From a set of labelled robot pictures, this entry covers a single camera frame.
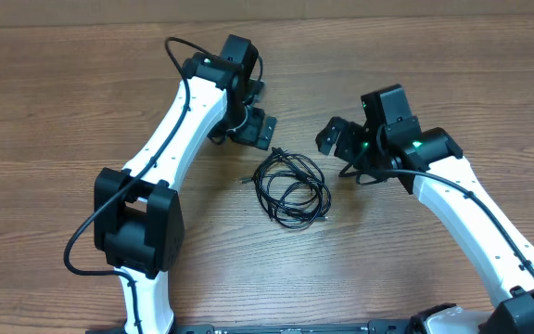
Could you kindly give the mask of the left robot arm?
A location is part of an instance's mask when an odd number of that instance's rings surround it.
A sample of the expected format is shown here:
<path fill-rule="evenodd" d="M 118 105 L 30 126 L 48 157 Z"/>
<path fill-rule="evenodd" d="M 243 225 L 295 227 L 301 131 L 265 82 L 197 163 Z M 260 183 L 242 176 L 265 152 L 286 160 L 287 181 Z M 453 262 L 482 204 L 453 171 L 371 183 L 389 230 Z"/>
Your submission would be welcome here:
<path fill-rule="evenodd" d="M 276 119 L 256 107 L 264 83 L 249 39 L 229 35 L 219 54 L 200 46 L 175 65 L 181 81 L 144 146 L 94 185 L 94 243 L 121 282 L 127 318 L 118 333 L 170 333 L 169 272 L 184 243 L 179 191 L 207 139 L 267 149 Z"/>

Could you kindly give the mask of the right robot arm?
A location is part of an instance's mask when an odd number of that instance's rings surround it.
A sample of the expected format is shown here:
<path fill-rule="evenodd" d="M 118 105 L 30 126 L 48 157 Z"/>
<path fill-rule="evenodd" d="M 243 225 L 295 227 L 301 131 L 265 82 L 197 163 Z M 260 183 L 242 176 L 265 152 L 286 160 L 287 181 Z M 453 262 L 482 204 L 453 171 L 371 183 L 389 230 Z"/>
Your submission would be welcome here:
<path fill-rule="evenodd" d="M 461 147 L 442 128 L 422 130 L 399 84 L 361 103 L 365 122 L 332 118 L 315 137 L 319 151 L 347 163 L 341 177 L 398 179 L 449 231 L 493 306 L 479 312 L 443 303 L 391 322 L 389 331 L 534 333 L 534 246 L 484 189 Z"/>

